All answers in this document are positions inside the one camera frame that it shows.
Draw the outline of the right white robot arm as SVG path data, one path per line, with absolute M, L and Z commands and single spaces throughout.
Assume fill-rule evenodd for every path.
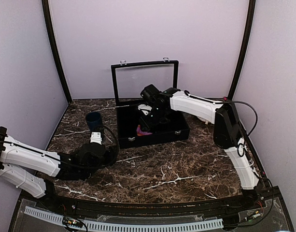
M 142 115 L 138 135 L 150 135 L 160 124 L 168 122 L 167 115 L 175 111 L 196 116 L 214 125 L 213 141 L 232 161 L 242 190 L 254 190 L 259 182 L 252 158 L 247 154 L 246 139 L 236 109 L 237 101 L 215 101 L 170 87 L 158 90 L 153 84 L 141 92 L 145 103 L 138 105 Z

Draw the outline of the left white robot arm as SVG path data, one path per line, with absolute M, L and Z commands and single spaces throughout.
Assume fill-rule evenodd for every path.
M 77 181 L 89 179 L 96 171 L 115 164 L 119 143 L 106 147 L 102 143 L 106 126 L 96 127 L 90 142 L 70 154 L 50 152 L 26 145 L 7 134 L 0 127 L 0 177 L 39 199 L 51 211 L 61 207 L 61 199 L 55 195 L 54 184 L 36 177 L 32 169 L 59 180 Z

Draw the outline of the black storage box with lid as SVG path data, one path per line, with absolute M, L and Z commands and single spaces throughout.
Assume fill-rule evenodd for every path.
M 161 92 L 154 85 L 146 86 L 141 99 L 121 101 L 118 95 L 116 70 L 121 68 L 173 65 L 172 87 Z M 170 109 L 170 97 L 177 91 L 177 60 L 146 61 L 111 66 L 116 103 L 118 142 L 121 149 L 187 140 L 190 128 L 182 112 Z

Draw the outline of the maroon orange purple sock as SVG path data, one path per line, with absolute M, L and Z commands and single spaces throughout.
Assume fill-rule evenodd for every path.
M 138 127 L 136 129 L 136 133 L 137 133 L 138 136 L 145 136 L 145 135 L 151 135 L 152 134 L 151 132 L 148 132 L 148 131 L 142 131 L 140 125 L 138 125 Z

